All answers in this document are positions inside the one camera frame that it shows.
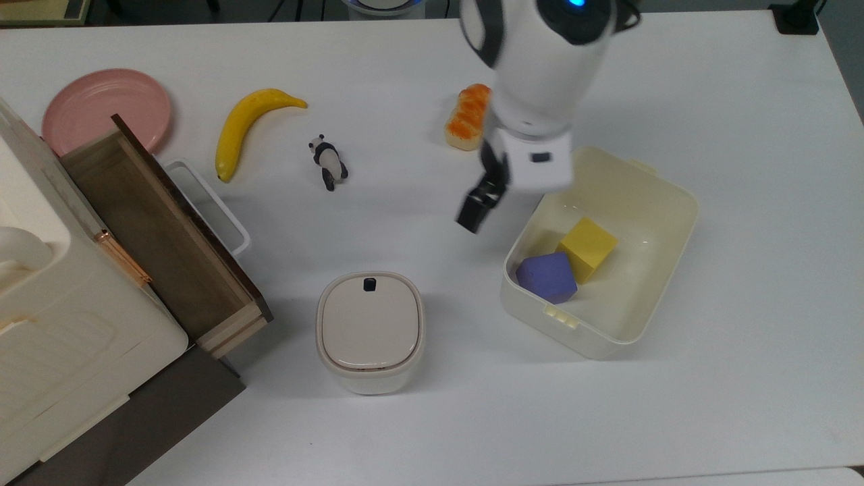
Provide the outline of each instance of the white container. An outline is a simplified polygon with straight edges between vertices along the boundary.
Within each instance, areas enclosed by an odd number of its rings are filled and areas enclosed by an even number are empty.
[[[696,198],[642,163],[586,147],[574,152],[575,184],[546,195],[507,255],[501,302],[508,314],[591,359],[645,332],[696,224]],[[568,301],[551,304],[518,285],[522,260],[552,253],[583,216],[618,238]]]
[[[420,292],[391,272],[352,273],[321,294],[318,356],[347,390],[392,393],[408,383],[426,344]]]
[[[342,0],[348,20],[421,20],[426,18],[426,0]]]

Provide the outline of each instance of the pink plate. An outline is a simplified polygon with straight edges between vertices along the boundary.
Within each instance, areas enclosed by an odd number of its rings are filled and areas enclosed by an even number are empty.
[[[54,96],[42,119],[42,137],[63,156],[114,128],[115,113],[152,152],[168,132],[171,101],[147,74],[132,69],[97,71]]]

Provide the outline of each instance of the open drawer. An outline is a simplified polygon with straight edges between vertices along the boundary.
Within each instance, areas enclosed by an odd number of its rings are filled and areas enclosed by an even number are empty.
[[[118,115],[60,158],[189,338],[219,358],[273,319],[261,292]]]

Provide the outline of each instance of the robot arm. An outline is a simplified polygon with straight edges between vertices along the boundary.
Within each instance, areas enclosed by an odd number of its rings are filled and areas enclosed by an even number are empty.
[[[635,25],[627,0],[462,0],[468,44],[497,74],[484,122],[485,174],[457,221],[476,233],[505,191],[573,182],[571,123],[612,34]]]

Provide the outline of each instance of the white basket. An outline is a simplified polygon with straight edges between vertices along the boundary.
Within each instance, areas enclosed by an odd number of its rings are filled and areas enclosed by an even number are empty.
[[[510,315],[591,359],[636,342],[669,283],[696,224],[696,198],[643,163],[586,147],[573,154],[575,184],[546,195],[504,265],[501,302]],[[520,287],[523,259],[552,253],[583,216],[619,243],[563,304]]]

